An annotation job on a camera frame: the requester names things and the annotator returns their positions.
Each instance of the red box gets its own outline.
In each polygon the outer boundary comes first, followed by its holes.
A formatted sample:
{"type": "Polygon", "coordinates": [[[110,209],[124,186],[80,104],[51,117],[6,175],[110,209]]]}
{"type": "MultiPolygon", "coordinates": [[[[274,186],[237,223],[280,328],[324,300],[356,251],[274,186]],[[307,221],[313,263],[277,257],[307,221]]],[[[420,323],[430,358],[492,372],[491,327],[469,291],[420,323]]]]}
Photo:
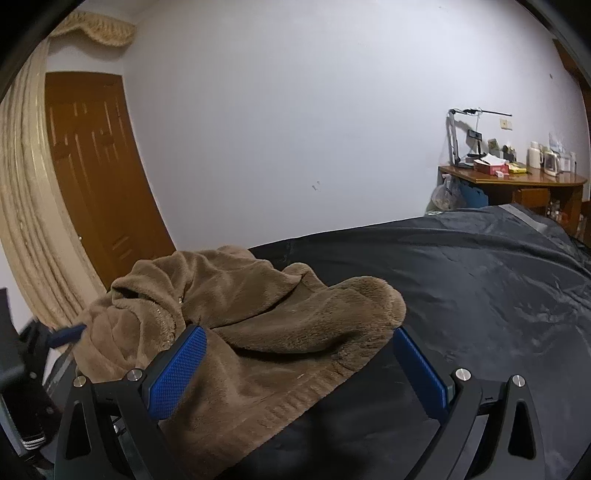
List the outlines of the red box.
{"type": "Polygon", "coordinates": [[[474,170],[487,175],[496,175],[496,172],[501,171],[505,175],[509,174],[509,165],[503,163],[503,165],[483,165],[482,163],[474,162],[474,170]]]}

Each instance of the fleece blanket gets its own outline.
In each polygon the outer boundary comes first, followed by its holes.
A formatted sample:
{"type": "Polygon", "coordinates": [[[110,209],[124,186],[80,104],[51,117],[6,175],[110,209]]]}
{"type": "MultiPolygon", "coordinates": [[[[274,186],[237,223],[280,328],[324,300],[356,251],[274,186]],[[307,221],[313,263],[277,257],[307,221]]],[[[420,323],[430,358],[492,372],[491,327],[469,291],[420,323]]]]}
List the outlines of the fleece blanket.
{"type": "Polygon", "coordinates": [[[189,323],[206,356],[161,422],[192,477],[214,478],[360,370],[405,315],[384,280],[327,287],[304,264],[283,271],[246,249],[175,252],[138,261],[79,318],[74,349],[93,382],[145,368],[189,323]]]}

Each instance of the door panel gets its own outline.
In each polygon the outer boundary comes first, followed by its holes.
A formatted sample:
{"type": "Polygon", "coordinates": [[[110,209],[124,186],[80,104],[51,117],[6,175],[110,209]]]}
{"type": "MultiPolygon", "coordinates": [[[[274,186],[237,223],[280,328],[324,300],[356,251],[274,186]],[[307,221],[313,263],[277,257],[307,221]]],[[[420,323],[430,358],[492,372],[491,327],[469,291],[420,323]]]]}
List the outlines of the door panel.
{"type": "Polygon", "coordinates": [[[174,252],[139,159],[122,78],[47,73],[46,112],[62,196],[105,286],[141,258],[174,252]]]}

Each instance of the electrical outlet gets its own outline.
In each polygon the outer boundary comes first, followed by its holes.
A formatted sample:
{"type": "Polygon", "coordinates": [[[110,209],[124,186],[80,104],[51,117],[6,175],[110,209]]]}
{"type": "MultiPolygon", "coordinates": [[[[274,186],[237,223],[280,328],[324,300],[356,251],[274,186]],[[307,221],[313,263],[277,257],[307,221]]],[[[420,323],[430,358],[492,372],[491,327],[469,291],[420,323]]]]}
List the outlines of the electrical outlet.
{"type": "Polygon", "coordinates": [[[513,123],[506,118],[501,118],[501,128],[503,130],[513,130],[513,123]]]}

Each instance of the black tarp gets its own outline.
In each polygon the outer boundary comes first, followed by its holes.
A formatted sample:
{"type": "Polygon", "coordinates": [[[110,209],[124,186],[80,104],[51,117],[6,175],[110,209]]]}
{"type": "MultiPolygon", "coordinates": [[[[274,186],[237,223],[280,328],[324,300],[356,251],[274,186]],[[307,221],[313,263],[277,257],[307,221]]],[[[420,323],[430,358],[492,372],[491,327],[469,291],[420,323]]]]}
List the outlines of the black tarp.
{"type": "MultiPolygon", "coordinates": [[[[404,296],[406,322],[429,348],[482,379],[521,374],[537,409],[547,478],[562,480],[591,441],[591,262],[560,227],[534,217],[544,233],[486,207],[252,251],[279,269],[305,262],[328,285],[384,278],[404,296]]],[[[222,477],[403,479],[437,428],[389,344],[222,477]]],[[[463,478],[478,439],[475,429],[454,478],[463,478]]]]}

